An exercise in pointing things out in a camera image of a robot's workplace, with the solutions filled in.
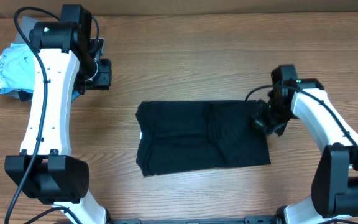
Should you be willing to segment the black t-shirt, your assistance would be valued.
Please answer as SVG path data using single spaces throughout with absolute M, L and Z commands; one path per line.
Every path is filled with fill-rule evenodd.
M 264 133 L 251 126 L 255 101 L 143 101 L 135 114 L 143 176 L 270 163 Z

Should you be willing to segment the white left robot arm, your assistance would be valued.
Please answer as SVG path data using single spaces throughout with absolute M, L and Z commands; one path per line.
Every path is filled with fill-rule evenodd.
M 70 111 L 74 91 L 108 90 L 112 64 L 101 58 L 103 41 L 89 22 L 38 22 L 25 42 L 35 60 L 29 122 L 19 153 L 7 156 L 6 174 L 18 194 L 63 212 L 72 223 L 110 223 L 92 196 L 90 169 L 71 154 Z

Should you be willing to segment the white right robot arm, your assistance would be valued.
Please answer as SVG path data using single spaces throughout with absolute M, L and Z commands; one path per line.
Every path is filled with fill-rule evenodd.
M 280 80 L 269 101 L 259 100 L 254 124 L 281 135 L 292 118 L 306 126 L 320 152 L 306 199 L 277 210 L 273 223 L 349 223 L 358 217 L 358 134 L 345 122 L 316 79 Z

